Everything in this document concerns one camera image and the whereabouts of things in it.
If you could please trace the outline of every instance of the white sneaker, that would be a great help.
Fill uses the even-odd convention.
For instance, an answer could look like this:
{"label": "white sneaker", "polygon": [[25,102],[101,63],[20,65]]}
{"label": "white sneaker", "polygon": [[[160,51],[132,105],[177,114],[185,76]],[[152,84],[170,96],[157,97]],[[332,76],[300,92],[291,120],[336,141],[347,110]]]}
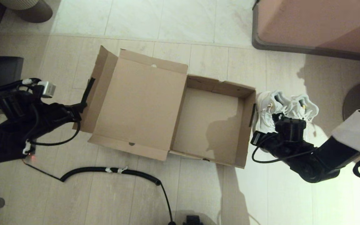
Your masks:
{"label": "white sneaker", "polygon": [[307,122],[311,122],[319,113],[319,107],[309,100],[306,94],[291,97],[290,109],[288,117],[302,119]]}
{"label": "white sneaker", "polygon": [[290,100],[281,91],[266,91],[256,97],[256,112],[252,132],[276,132],[272,114],[284,113]]}

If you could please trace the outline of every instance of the tiled floor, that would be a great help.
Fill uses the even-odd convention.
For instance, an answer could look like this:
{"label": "tiled floor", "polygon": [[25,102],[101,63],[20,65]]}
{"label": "tiled floor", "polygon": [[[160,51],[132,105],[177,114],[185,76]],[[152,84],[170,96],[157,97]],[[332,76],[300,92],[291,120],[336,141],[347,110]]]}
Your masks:
{"label": "tiled floor", "polygon": [[[259,92],[309,94],[320,108],[308,127],[309,141],[317,146],[342,122],[343,98],[360,82],[359,61],[253,49],[251,1],[47,2],[57,15],[44,24],[26,24],[6,13],[0,55],[24,57],[23,78],[58,84],[49,103],[80,100],[100,45],[113,53],[125,48],[185,63],[189,73],[250,85]],[[53,142],[72,134],[68,124],[42,139]],[[57,176],[94,165],[128,166],[155,175],[165,185],[177,224],[197,214],[207,225],[360,225],[360,179],[353,175],[353,165],[336,179],[309,184],[282,162],[257,164],[250,154],[245,169],[175,155],[160,162],[89,144],[89,137],[81,132],[68,144],[40,147],[31,162]],[[271,158],[263,152],[256,157]],[[11,161],[0,164],[0,196],[6,200],[0,224],[169,221],[161,189],[126,175],[89,173],[61,183]]]}

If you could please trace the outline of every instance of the cardboard box lid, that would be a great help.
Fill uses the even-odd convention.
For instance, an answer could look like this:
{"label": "cardboard box lid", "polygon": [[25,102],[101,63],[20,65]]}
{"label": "cardboard box lid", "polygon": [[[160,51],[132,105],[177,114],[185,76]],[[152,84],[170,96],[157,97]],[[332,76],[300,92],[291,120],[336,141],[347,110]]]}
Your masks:
{"label": "cardboard box lid", "polygon": [[165,160],[174,140],[188,66],[100,48],[81,131],[89,142]]}

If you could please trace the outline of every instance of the wooden floor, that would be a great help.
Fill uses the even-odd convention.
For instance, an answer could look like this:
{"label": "wooden floor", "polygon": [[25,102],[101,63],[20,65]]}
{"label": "wooden floor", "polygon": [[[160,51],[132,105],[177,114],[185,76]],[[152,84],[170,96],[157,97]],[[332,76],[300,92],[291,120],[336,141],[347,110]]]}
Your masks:
{"label": "wooden floor", "polygon": [[[99,46],[120,48],[189,65],[189,73],[256,87],[258,92],[307,93],[320,112],[310,124],[309,142],[322,144],[342,120],[343,98],[360,83],[360,62],[331,57],[219,47],[209,44],[117,40],[60,35],[0,33],[0,56],[24,57],[23,78],[39,77],[57,84],[46,102],[80,101]],[[40,138],[66,140],[71,125]],[[161,162],[87,143],[82,133],[58,147],[38,147],[29,161],[61,176],[83,166],[125,167],[161,179],[177,224],[200,215],[206,225],[360,225],[360,179],[353,165],[338,178],[309,184],[284,163],[245,169],[216,165],[176,155]],[[271,159],[259,152],[257,158]],[[139,177],[85,173],[65,183],[25,166],[0,164],[0,224],[140,225],[167,224],[169,215],[160,187]]]}

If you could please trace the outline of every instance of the cardboard box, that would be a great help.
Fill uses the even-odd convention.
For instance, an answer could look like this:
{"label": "cardboard box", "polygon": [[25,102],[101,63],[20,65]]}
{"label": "cardboard box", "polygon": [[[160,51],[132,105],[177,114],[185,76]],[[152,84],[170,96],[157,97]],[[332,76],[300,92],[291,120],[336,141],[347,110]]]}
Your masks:
{"label": "cardboard box", "polygon": [[82,114],[88,142],[165,160],[168,152],[245,167],[255,89],[188,66],[101,46]]}

